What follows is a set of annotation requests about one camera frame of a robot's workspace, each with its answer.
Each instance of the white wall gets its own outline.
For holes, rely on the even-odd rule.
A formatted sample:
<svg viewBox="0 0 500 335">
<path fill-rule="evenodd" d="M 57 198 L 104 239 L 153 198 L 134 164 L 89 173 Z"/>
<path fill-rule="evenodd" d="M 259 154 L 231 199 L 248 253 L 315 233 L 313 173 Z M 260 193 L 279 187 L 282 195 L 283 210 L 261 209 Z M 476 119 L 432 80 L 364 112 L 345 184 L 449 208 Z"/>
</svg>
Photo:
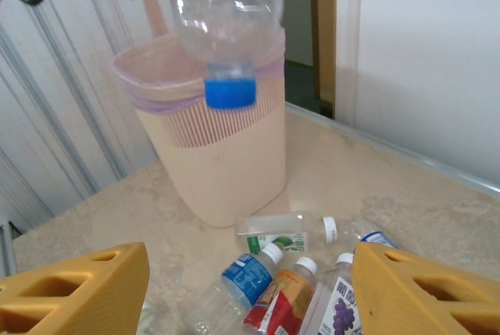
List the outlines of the white wall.
<svg viewBox="0 0 500 335">
<path fill-rule="evenodd" d="M 339 9 L 337 119 L 500 184 L 500 0 Z"/>
<path fill-rule="evenodd" d="M 286 59 L 312 66 L 311 0 L 284 0 L 283 26 L 287 32 Z"/>
</svg>

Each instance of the pink trash can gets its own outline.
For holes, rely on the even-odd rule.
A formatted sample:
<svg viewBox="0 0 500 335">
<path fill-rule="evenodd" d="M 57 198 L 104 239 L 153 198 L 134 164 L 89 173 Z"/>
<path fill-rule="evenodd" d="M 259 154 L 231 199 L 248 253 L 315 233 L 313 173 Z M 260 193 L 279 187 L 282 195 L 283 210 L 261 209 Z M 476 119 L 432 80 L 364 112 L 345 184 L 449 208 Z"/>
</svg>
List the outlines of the pink trash can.
<svg viewBox="0 0 500 335">
<path fill-rule="evenodd" d="M 232 226 L 284 189 L 284 31 L 256 63 L 257 103 L 245 109 L 207 107 L 205 63 L 174 34 L 112 64 L 175 188 L 204 223 Z"/>
</svg>

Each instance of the marble countertop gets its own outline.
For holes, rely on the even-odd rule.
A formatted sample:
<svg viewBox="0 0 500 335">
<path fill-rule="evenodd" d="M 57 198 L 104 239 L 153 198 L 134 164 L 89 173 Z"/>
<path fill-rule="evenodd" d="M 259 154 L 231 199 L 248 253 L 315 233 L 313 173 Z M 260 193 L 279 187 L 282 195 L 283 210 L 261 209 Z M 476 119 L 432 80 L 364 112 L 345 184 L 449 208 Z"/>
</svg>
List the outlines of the marble countertop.
<svg viewBox="0 0 500 335">
<path fill-rule="evenodd" d="M 363 214 L 401 248 L 500 279 L 500 199 L 287 112 L 287 186 L 259 214 Z M 182 202 L 160 162 L 14 240 L 20 272 L 130 241 L 148 249 L 148 299 L 189 307 L 239 254 Z M 334 262 L 341 245 L 315 254 Z"/>
</svg>

